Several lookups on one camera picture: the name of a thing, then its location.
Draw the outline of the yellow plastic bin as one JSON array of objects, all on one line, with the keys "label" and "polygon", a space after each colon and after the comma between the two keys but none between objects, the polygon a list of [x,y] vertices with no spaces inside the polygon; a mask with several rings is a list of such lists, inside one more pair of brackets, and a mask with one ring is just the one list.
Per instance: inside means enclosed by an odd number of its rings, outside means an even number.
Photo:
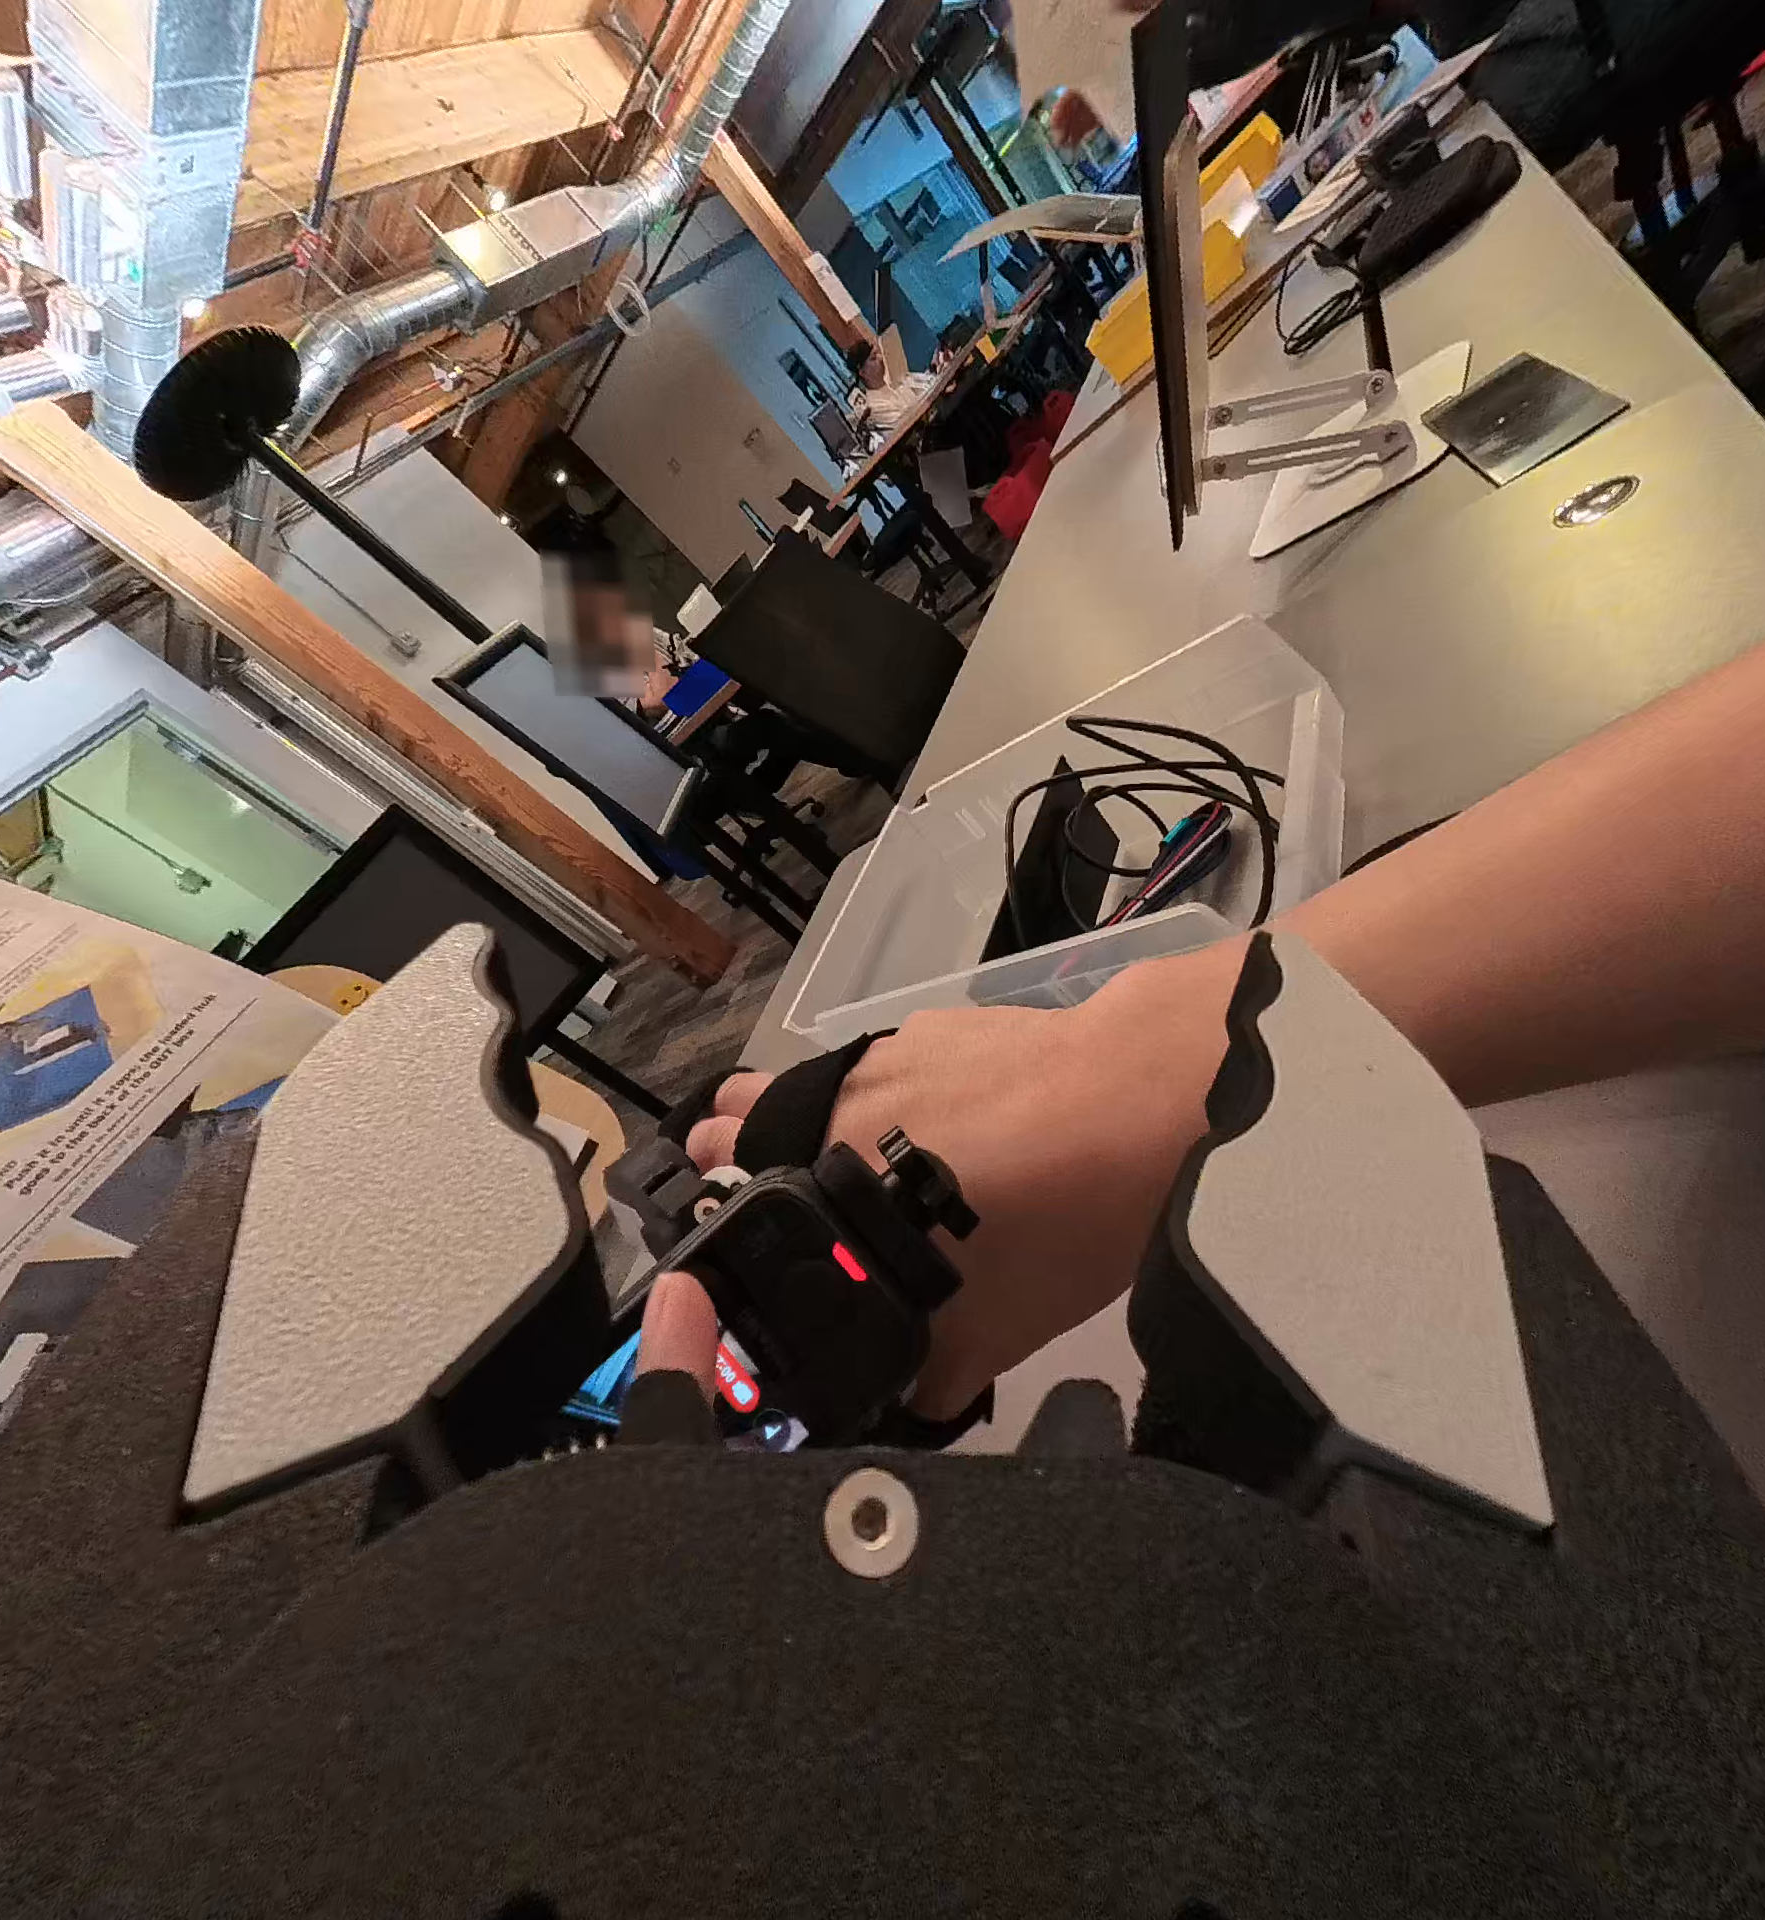
[{"label": "yellow plastic bin", "polygon": [[[1227,309],[1228,294],[1247,276],[1249,235],[1260,211],[1259,189],[1274,177],[1281,151],[1280,125],[1259,112],[1201,167],[1203,282],[1212,317]],[[1108,300],[1085,346],[1102,373],[1119,386],[1126,386],[1149,367],[1151,317],[1144,272],[1134,275]]]}]

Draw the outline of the black disc on pole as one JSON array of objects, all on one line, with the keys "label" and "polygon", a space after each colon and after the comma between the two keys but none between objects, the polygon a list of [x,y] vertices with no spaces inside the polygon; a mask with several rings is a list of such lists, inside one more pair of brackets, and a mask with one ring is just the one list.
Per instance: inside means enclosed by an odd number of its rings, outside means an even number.
[{"label": "black disc on pole", "polygon": [[196,502],[234,487],[248,468],[283,485],[342,539],[430,607],[469,642],[495,630],[312,482],[275,435],[292,417],[300,388],[294,346],[268,325],[223,329],[190,351],[148,396],[131,461],[153,492]]}]

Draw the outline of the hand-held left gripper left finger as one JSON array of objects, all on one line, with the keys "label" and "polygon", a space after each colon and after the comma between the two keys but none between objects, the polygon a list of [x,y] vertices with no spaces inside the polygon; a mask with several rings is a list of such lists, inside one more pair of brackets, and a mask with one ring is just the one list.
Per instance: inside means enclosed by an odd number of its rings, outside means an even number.
[{"label": "hand-held left gripper left finger", "polygon": [[316,1043],[255,1143],[188,1509],[364,1458],[434,1497],[560,1441],[609,1350],[606,1217],[539,1119],[485,925]]}]

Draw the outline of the person's right hand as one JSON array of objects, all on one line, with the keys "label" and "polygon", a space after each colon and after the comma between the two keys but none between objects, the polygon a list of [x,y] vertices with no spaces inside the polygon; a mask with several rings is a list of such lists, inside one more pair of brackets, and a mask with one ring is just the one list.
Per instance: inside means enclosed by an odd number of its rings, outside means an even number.
[{"label": "person's right hand", "polygon": [[1009,1369],[1134,1283],[1166,1195],[1206,1128],[1247,941],[1121,973],[1065,1011],[921,1013],[871,1043],[828,1136],[882,1167],[901,1128],[956,1176],[977,1230],[910,1396],[963,1414]]}]

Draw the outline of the silver ventilation duct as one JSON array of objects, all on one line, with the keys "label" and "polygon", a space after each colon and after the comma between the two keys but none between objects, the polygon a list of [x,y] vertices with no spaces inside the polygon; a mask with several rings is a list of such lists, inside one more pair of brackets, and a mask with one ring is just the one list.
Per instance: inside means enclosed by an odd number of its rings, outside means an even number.
[{"label": "silver ventilation duct", "polygon": [[[28,3],[0,52],[0,420],[81,396],[127,459],[138,413],[222,294],[245,198],[262,3]],[[439,234],[412,276],[354,293],[294,338],[292,452],[372,360],[577,289],[626,260],[693,187],[789,3],[714,3],[693,80],[628,172],[564,182]]]}]

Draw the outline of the black office chair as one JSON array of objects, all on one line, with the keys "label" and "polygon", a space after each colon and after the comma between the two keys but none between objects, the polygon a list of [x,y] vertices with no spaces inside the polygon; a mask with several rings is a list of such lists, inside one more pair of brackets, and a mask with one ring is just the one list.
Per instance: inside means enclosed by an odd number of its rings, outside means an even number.
[{"label": "black office chair", "polygon": [[1765,1],[1520,3],[1470,90],[1549,170],[1615,153],[1631,263],[1684,324],[1731,250],[1765,258],[1765,153],[1738,96],[1765,52]]}]

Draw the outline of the black bag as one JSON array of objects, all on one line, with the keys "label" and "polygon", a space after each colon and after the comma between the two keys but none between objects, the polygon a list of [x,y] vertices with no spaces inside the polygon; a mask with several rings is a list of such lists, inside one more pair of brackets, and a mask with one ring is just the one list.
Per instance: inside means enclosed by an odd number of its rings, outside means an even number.
[{"label": "black bag", "polygon": [[1383,293],[1494,208],[1520,182],[1521,156],[1489,134],[1444,154],[1427,107],[1409,104],[1361,153],[1359,174],[1376,193],[1365,219],[1311,237],[1307,253]]}]

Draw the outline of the grey square plate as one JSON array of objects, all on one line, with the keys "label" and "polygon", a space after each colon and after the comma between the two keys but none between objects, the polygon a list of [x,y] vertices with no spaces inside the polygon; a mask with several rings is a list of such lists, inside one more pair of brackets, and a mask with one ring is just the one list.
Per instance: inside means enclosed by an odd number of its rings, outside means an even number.
[{"label": "grey square plate", "polygon": [[1517,353],[1459,396],[1422,413],[1424,427],[1493,487],[1506,487],[1628,408],[1625,396],[1534,353]]}]

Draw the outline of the clear plastic bin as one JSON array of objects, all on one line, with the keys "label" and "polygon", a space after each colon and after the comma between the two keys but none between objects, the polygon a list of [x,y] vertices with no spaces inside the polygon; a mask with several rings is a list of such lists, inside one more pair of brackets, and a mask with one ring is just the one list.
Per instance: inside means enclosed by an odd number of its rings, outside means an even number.
[{"label": "clear plastic bin", "polygon": [[1345,713],[1241,617],[894,809],[784,1011],[831,1048],[919,1008],[1072,1006],[1338,874]]}]

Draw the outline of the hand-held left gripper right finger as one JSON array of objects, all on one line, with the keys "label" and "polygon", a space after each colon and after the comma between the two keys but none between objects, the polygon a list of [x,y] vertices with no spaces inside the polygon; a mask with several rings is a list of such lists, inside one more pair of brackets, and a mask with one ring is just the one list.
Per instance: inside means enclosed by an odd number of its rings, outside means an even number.
[{"label": "hand-held left gripper right finger", "polygon": [[1200,1139],[1130,1289],[1133,1448],[1300,1512],[1353,1471],[1544,1533],[1547,1473],[1484,1149],[1305,941],[1256,932]]}]

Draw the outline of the person's right forearm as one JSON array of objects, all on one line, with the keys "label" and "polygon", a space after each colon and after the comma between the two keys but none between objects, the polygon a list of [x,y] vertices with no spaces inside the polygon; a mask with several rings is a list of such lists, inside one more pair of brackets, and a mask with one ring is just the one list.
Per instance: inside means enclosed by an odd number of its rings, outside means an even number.
[{"label": "person's right forearm", "polygon": [[1765,1052],[1765,642],[1280,920],[1469,1108]]}]

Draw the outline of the instruction poster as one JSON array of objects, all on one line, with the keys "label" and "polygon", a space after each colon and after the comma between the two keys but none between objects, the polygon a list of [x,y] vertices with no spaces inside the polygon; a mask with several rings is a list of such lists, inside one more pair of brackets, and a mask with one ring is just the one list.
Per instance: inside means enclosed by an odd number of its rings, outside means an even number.
[{"label": "instruction poster", "polygon": [[218,956],[0,880],[0,1369],[68,1329],[196,1149],[337,1023]]}]

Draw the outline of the black monitor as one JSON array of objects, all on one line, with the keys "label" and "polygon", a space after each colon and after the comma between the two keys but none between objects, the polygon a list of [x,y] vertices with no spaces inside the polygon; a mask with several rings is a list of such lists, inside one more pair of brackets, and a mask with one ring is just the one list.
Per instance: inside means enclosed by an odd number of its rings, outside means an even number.
[{"label": "black monitor", "polygon": [[547,1042],[606,973],[587,948],[397,805],[247,950],[245,963],[265,974],[337,967],[386,983],[459,924],[492,934],[526,1043]]},{"label": "black monitor", "polygon": [[434,683],[606,815],[659,840],[692,821],[697,760],[621,699],[561,691],[545,642],[526,626],[491,637]]},{"label": "black monitor", "polygon": [[692,647],[894,796],[965,666],[946,625],[800,532],[777,534]]}]

